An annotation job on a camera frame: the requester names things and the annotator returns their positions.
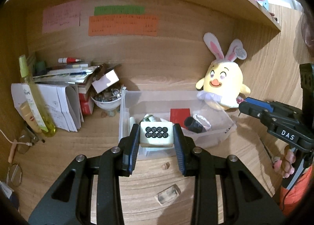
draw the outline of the yellow chick plush toy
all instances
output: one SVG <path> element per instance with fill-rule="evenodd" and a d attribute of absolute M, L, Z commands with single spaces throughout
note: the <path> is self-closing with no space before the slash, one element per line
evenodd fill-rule
<path fill-rule="evenodd" d="M 214 34 L 206 33 L 204 42 L 209 50 L 215 55 L 204 78 L 196 83 L 199 91 L 197 97 L 201 100 L 214 100 L 222 106 L 224 110 L 239 107 L 240 93 L 249 95 L 250 89 L 243 84 L 242 71 L 238 64 L 234 62 L 236 58 L 244 60 L 246 51 L 242 42 L 235 39 L 224 57 L 219 42 Z"/>

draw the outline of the red and white pen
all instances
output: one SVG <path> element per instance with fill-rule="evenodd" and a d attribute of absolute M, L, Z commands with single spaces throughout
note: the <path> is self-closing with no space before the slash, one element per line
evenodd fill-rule
<path fill-rule="evenodd" d="M 75 59 L 75 58 L 71 58 L 71 57 L 68 57 L 68 58 L 59 58 L 58 59 L 58 62 L 59 63 L 75 63 L 75 62 L 80 62 L 82 60 L 80 59 Z"/>

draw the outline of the pink inner ear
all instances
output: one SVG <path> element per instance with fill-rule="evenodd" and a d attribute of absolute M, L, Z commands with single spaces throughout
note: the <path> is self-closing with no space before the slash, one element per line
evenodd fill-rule
<path fill-rule="evenodd" d="M 228 61 L 234 61 L 236 59 L 236 54 L 233 51 L 232 53 L 229 54 L 228 58 L 226 58 Z"/>
<path fill-rule="evenodd" d="M 210 42 L 210 47 L 219 58 L 224 59 L 224 57 L 220 54 L 220 51 L 218 50 L 217 46 L 212 41 Z"/>

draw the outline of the transparent plastic bin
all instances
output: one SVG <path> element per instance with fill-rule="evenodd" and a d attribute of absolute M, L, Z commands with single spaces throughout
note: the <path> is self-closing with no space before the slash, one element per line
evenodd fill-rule
<path fill-rule="evenodd" d="M 130 117 L 139 123 L 146 114 L 152 114 L 169 121 L 171 108 L 189 108 L 191 116 L 200 114 L 211 124 L 211 128 L 204 133 L 194 133 L 183 129 L 185 136 L 193 138 L 196 146 L 208 148 L 224 141 L 236 125 L 226 112 L 216 102 L 205 103 L 198 100 L 197 91 L 122 91 L 119 141 L 129 136 Z M 171 148 L 143 148 L 139 147 L 138 159 L 159 159 L 174 156 L 174 147 Z"/>

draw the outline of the white bowl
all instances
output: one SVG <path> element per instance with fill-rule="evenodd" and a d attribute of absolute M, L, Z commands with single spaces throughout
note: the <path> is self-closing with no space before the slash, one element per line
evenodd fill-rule
<path fill-rule="evenodd" d="M 108 101 L 108 102 L 100 102 L 100 101 L 94 100 L 93 98 L 92 98 L 92 100 L 95 102 L 95 104 L 98 107 L 100 107 L 101 109 L 106 110 L 106 111 L 112 111 L 112 110 L 116 109 L 118 106 L 120 106 L 120 104 L 121 104 L 121 98 L 114 100 L 114 101 Z"/>

